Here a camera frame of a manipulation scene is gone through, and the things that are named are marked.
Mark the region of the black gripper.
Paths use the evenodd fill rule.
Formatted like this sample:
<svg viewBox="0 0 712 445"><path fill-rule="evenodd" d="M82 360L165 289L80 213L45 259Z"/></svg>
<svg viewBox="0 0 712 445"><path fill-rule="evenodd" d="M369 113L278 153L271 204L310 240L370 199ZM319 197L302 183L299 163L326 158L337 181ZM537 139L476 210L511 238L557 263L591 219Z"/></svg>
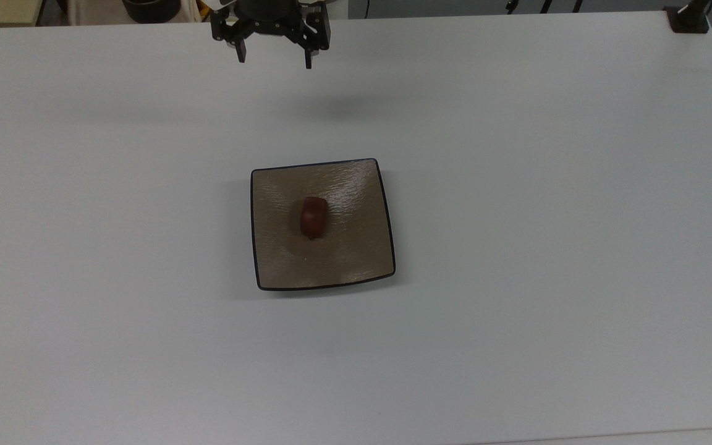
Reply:
<svg viewBox="0 0 712 445"><path fill-rule="evenodd" d="M288 35L304 50L305 67L331 44L328 3L297 1L237 1L234 8L210 12L212 39L235 49L240 63L246 60L245 38L252 33Z"/></svg>

